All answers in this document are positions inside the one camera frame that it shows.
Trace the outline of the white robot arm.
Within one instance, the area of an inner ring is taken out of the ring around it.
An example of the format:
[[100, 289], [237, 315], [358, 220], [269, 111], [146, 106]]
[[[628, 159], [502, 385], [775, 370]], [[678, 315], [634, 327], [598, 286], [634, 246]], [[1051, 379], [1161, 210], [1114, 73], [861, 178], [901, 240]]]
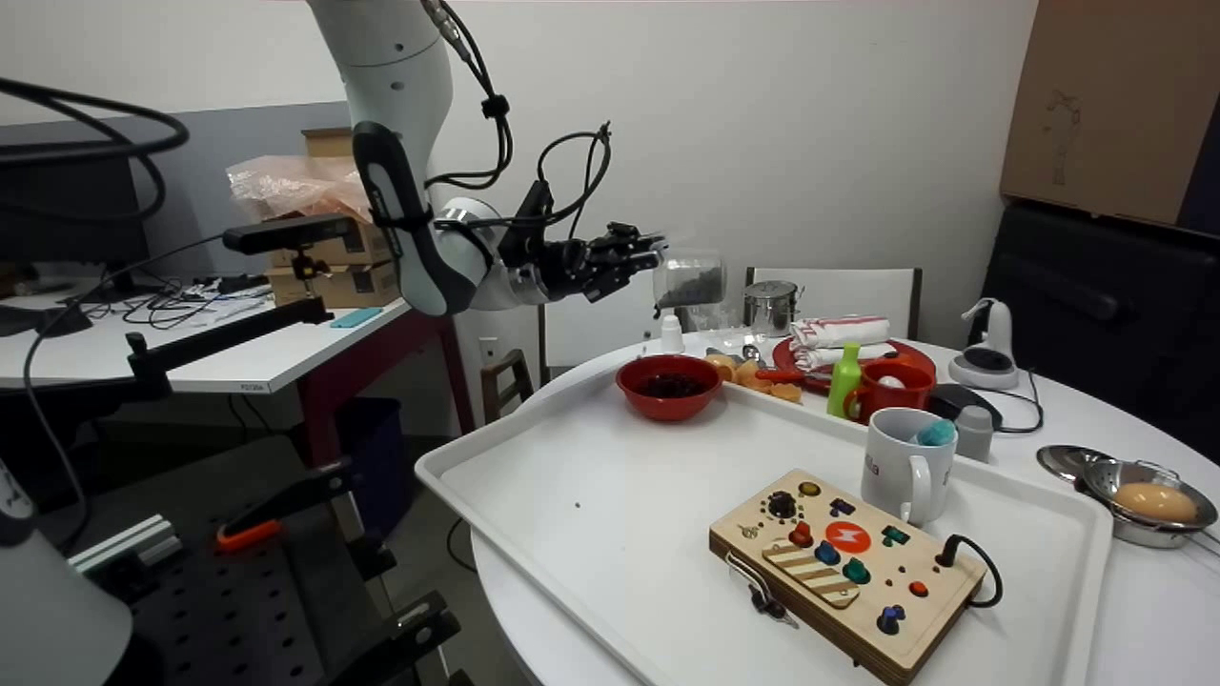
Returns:
[[[495, 89], [474, 31], [446, 0], [306, 0], [349, 111], [349, 158], [368, 218], [392, 247], [401, 299], [428, 315], [514, 308], [559, 299], [601, 301], [634, 276], [663, 265], [663, 240], [611, 220], [601, 235], [549, 240], [601, 183], [598, 164], [569, 206], [553, 202], [544, 171], [512, 218], [493, 218], [487, 191], [512, 164], [512, 103]], [[483, 93], [495, 159], [479, 171], [431, 171], [462, 63]]]

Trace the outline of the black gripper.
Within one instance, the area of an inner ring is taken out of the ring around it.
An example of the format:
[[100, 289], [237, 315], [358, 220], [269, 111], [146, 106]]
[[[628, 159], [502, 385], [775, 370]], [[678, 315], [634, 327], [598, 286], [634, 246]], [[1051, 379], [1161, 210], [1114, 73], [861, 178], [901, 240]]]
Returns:
[[[640, 233], [638, 226], [611, 220], [606, 240], [615, 251], [663, 251], [663, 235]], [[654, 272], [658, 261], [616, 261], [606, 265], [606, 247], [598, 240], [553, 240], [534, 251], [537, 282], [549, 301], [565, 301], [584, 294], [587, 301], [601, 301], [625, 289], [640, 272]]]

